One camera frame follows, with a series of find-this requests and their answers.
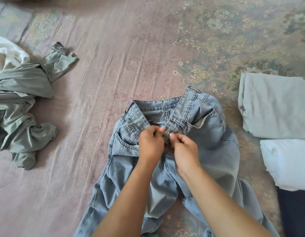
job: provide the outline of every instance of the folded white cloth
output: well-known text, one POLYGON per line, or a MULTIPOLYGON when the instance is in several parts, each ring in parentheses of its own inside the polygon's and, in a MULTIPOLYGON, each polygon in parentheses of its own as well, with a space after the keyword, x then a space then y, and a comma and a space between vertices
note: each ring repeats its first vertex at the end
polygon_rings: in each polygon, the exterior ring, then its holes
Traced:
POLYGON ((260 148, 276 186, 288 191, 305 190, 305 140, 261 140, 260 148))
POLYGON ((238 108, 243 128, 267 139, 305 140, 305 80, 242 73, 238 108))
POLYGON ((0 37, 0 71, 30 62, 29 54, 15 43, 0 37))

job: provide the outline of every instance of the left hand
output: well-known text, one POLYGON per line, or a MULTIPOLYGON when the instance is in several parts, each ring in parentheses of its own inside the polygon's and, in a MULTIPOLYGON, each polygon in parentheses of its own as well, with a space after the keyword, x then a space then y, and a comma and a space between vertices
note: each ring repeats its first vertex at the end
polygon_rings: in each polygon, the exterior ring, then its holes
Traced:
POLYGON ((152 125, 142 131, 139 138, 139 160, 138 163, 148 164, 155 167, 164 151, 165 143, 162 136, 166 127, 152 125))

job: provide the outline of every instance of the waistband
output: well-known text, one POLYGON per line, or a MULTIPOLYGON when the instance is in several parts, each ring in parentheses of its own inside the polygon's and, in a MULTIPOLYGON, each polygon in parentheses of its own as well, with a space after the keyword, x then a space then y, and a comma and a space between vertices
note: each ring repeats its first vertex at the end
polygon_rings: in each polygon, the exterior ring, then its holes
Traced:
POLYGON ((143 131, 150 127, 150 124, 143 115, 142 111, 157 111, 175 108, 174 113, 172 116, 170 116, 170 120, 166 124, 164 139, 168 143, 169 134, 171 132, 179 132, 179 126, 184 130, 187 128, 185 123, 191 111, 193 102, 196 99, 206 101, 208 97, 208 94, 203 93, 198 88, 188 86, 181 97, 174 97, 160 101, 132 100, 127 106, 125 113, 127 113, 132 122, 140 129, 140 131, 143 131))

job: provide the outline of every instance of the bed sheet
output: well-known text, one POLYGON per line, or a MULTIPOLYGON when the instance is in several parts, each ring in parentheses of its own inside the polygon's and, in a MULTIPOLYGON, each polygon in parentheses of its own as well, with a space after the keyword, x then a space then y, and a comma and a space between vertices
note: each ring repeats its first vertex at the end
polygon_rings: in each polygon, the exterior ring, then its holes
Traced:
MULTIPOLYGON (((305 0, 46 0, 0 3, 0 36, 33 57, 60 41, 80 60, 31 112, 58 136, 30 171, 0 152, 0 236, 72 236, 107 161, 113 126, 132 99, 179 96, 187 85, 222 104, 241 149, 239 176, 281 233, 259 139, 242 129, 242 72, 305 76, 305 0)), ((180 203, 163 236, 202 236, 180 203)))

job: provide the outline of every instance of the crumpled green garment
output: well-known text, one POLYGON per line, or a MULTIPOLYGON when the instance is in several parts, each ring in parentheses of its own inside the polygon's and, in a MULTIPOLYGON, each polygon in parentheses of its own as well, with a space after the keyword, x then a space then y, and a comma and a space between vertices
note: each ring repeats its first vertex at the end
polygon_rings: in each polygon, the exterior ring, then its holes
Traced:
POLYGON ((35 153, 50 140, 57 129, 49 123, 36 124, 28 110, 35 96, 52 98, 50 85, 67 72, 78 59, 57 42, 40 63, 25 63, 0 71, 0 151, 12 152, 12 161, 26 170, 35 163, 35 153))

